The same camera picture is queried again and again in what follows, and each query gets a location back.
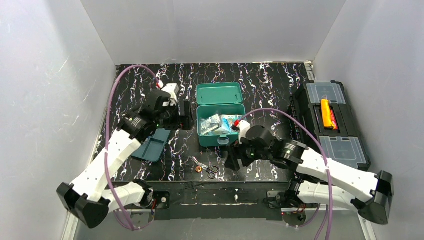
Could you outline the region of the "clear bag of packets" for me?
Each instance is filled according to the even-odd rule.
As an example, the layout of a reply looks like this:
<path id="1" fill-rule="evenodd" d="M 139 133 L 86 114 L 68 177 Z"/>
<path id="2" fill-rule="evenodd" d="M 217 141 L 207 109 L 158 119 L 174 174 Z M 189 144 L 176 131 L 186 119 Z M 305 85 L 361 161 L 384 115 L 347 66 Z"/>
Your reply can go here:
<path id="1" fill-rule="evenodd" d="M 200 134 L 207 135 L 221 127 L 221 118 L 219 114 L 214 114 L 208 118 L 200 119 Z"/>

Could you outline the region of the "teal insert tray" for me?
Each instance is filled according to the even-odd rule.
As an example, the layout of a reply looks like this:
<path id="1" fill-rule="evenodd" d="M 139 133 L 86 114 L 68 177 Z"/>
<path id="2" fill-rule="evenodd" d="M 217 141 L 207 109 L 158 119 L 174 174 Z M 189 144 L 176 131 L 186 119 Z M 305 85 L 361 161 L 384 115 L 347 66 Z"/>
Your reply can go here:
<path id="1" fill-rule="evenodd" d="M 157 129 L 153 135 L 131 154 L 131 157 L 151 163 L 161 159 L 171 131 L 164 128 Z"/>

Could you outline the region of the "aluminium frame rail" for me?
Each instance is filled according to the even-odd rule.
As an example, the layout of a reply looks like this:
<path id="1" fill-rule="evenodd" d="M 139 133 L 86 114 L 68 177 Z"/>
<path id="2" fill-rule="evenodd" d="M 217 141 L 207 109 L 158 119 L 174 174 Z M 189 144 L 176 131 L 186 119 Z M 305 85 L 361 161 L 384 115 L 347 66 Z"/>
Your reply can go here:
<path id="1" fill-rule="evenodd" d="M 79 220 L 73 214 L 67 213 L 61 240 L 74 240 Z"/>

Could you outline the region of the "small scissors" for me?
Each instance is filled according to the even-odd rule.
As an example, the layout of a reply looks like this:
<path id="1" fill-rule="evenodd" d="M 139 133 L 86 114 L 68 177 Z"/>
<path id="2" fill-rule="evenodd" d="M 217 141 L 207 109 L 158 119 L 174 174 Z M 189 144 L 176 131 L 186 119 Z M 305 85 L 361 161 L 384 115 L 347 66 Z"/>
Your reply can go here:
<path id="1" fill-rule="evenodd" d="M 219 171 L 219 167 L 218 166 L 216 166 L 216 165 L 212 165 L 212 166 L 206 165 L 204 163 L 199 162 L 193 156 L 190 156 L 189 159 L 192 160 L 195 163 L 195 165 L 196 165 L 195 171 L 197 173 L 201 173 L 202 171 L 206 171 L 207 177 L 209 179 L 215 179 L 216 178 L 216 175 L 217 175 L 217 173 Z"/>

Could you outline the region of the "blue white pouch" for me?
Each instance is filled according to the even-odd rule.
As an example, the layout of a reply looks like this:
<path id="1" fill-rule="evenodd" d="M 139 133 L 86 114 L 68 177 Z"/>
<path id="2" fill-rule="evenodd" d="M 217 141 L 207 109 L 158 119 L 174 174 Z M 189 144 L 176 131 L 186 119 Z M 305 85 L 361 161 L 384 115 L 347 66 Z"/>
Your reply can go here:
<path id="1" fill-rule="evenodd" d="M 234 125 L 234 123 L 237 120 L 240 120 L 241 118 L 242 118 L 242 115 L 239 115 L 239 114 L 234 114 L 234 115 L 222 114 L 220 116 L 221 132 L 227 135 L 233 133 L 234 131 L 232 130 L 232 125 Z"/>

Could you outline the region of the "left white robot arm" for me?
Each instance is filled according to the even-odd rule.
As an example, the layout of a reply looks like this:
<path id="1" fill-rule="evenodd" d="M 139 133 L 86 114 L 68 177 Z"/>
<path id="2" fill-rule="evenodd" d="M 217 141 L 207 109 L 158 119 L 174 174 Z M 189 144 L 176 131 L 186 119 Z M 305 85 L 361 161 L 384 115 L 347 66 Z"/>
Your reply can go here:
<path id="1" fill-rule="evenodd" d="M 133 107 L 109 136 L 105 147 L 71 183 L 61 183 L 56 193 L 63 206 L 88 228 L 99 226 L 109 213 L 128 205 L 149 207 L 154 189 L 143 180 L 114 187 L 112 176 L 157 129 L 190 131 L 194 126 L 191 102 L 177 100 L 170 91 L 153 90 Z"/>

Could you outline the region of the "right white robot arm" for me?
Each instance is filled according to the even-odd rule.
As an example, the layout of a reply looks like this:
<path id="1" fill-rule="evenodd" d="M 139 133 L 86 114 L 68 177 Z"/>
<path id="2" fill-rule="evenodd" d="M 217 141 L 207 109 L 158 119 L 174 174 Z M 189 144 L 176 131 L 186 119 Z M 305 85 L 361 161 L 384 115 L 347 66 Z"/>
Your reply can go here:
<path id="1" fill-rule="evenodd" d="M 256 160 L 299 174 L 285 199 L 300 204 L 322 204 L 356 211 L 362 218 L 387 225 L 394 196 L 393 175 L 359 170 L 324 157 L 296 140 L 279 140 L 260 125 L 242 120 L 231 126 L 238 140 L 228 148 L 226 168 L 238 171 Z"/>

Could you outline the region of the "teal medicine box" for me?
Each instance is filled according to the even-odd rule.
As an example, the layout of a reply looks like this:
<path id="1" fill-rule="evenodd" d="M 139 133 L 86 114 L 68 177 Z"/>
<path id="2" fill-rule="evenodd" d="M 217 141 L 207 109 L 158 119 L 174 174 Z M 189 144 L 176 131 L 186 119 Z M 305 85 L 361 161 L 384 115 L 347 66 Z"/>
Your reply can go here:
<path id="1" fill-rule="evenodd" d="M 228 146 L 238 140 L 239 134 L 228 127 L 220 133 L 202 133 L 202 121 L 212 116 L 243 116 L 243 94 L 238 82 L 202 83 L 196 87 L 196 124 L 199 145 L 205 148 Z"/>

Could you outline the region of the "orange tool in toolbox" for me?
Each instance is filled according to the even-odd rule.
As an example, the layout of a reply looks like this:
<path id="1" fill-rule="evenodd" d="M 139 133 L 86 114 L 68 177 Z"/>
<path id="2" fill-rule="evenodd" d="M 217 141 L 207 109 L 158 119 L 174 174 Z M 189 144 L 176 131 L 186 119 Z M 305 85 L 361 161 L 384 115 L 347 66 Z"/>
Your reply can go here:
<path id="1" fill-rule="evenodd" d="M 336 125 L 333 123 L 333 120 L 332 120 L 332 113 L 331 113 L 329 101 L 325 98 L 321 99 L 320 106 L 321 106 L 321 115 L 322 115 L 324 128 L 335 130 Z"/>

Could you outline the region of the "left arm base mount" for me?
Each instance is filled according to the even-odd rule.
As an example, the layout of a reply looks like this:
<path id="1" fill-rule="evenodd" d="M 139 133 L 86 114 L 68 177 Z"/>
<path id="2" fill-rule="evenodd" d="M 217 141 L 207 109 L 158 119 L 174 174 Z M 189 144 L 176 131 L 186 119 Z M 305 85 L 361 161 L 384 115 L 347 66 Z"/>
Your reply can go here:
<path id="1" fill-rule="evenodd" d="M 126 210 L 135 209 L 154 209 L 167 210 L 170 207 L 171 194 L 169 191 L 154 191 L 150 203 L 129 204 L 125 206 Z"/>

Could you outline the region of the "black tool box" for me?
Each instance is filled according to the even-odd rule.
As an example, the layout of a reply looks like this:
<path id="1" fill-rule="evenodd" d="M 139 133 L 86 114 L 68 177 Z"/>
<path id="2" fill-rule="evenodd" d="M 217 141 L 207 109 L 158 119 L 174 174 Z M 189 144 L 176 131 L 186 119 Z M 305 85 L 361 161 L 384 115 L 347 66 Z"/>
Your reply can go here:
<path id="1" fill-rule="evenodd" d="M 329 101 L 334 130 L 324 128 L 321 99 Z M 371 161 L 341 82 L 307 81 L 289 101 L 289 114 L 311 132 L 328 158 L 357 170 L 369 170 Z"/>

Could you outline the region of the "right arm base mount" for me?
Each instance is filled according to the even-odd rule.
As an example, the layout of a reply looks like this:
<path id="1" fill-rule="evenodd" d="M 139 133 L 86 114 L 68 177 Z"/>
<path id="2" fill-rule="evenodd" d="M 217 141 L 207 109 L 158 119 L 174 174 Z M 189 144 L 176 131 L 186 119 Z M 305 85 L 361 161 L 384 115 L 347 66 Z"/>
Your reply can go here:
<path id="1" fill-rule="evenodd" d="M 305 181 L 301 179 L 291 180 L 288 189 L 284 191 L 271 190 L 267 192 L 267 197 L 263 199 L 263 203 L 271 209 L 290 208 L 289 212 L 301 213 L 307 208 L 316 208 L 318 203 L 305 203 L 298 195 L 300 194 L 300 186 Z"/>

